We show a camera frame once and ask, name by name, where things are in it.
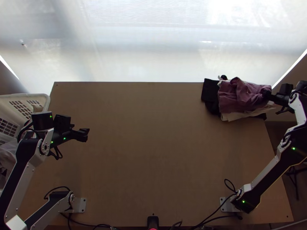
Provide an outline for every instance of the black cloth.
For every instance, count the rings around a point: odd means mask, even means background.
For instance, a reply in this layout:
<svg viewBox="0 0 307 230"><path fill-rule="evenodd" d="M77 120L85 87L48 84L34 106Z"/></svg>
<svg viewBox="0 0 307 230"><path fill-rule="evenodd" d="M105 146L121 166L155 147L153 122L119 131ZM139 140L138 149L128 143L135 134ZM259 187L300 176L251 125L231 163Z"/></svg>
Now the black cloth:
<svg viewBox="0 0 307 230"><path fill-rule="evenodd" d="M203 91L201 92L201 100L205 103L206 108L210 113L221 116L218 107L218 80L211 80L205 78L203 84Z"/></svg>

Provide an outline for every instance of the white window shade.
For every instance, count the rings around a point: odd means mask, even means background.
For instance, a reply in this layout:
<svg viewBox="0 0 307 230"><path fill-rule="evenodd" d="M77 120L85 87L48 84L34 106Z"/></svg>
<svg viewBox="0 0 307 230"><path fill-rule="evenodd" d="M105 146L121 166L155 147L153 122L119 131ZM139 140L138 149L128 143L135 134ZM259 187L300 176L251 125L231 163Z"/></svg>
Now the white window shade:
<svg viewBox="0 0 307 230"><path fill-rule="evenodd" d="M31 93L54 81L273 85L307 48L303 0L0 0L0 55Z"/></svg>

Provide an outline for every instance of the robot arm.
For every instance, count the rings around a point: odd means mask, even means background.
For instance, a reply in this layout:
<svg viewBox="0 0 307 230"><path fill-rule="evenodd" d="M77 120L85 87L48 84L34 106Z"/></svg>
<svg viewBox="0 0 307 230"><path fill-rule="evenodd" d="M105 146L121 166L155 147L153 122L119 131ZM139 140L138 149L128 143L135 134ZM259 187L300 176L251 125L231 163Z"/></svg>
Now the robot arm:
<svg viewBox="0 0 307 230"><path fill-rule="evenodd" d="M307 82L300 81L290 95L271 95L276 104L285 106L295 112L297 125L288 129L277 147L276 156L250 183L243 185L237 194L230 198L232 207L223 208L224 212L243 211L250 213L261 201L261 195L291 166L302 163L307 158Z"/></svg>
<svg viewBox="0 0 307 230"><path fill-rule="evenodd" d="M72 191L57 191L27 220L17 214L35 168L50 156L50 149L71 139L87 141L89 129L72 130L70 119L56 115L53 120L51 112L32 114L36 138L24 138L18 144L16 164L0 196L1 229L44 229L59 212L84 212L84 198L75 198Z"/></svg>

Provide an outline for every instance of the pink cloth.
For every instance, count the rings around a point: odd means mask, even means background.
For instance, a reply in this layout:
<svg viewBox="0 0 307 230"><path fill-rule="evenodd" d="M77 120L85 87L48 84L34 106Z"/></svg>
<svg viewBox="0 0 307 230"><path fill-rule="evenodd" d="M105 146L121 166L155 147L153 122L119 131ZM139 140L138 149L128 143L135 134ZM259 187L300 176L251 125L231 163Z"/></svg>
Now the pink cloth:
<svg viewBox="0 0 307 230"><path fill-rule="evenodd" d="M270 85L257 85L243 82L235 77L230 82L223 81L218 91L218 100L221 113L254 111L265 106L268 100L262 92L272 91Z"/></svg>

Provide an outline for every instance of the white cloth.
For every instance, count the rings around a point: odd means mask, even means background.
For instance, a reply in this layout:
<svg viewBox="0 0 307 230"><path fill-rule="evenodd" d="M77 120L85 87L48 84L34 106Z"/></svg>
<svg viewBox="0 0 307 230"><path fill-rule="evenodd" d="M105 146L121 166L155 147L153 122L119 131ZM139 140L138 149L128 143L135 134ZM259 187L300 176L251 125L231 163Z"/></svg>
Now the white cloth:
<svg viewBox="0 0 307 230"><path fill-rule="evenodd" d="M238 113L238 112L221 113L221 120L224 122L226 121L231 122L231 121L238 120L238 119L245 118L245 117L255 117L262 113L266 113L272 109L275 109L274 103L269 101L266 106L262 108L258 108L251 112L245 111L244 113Z"/></svg>

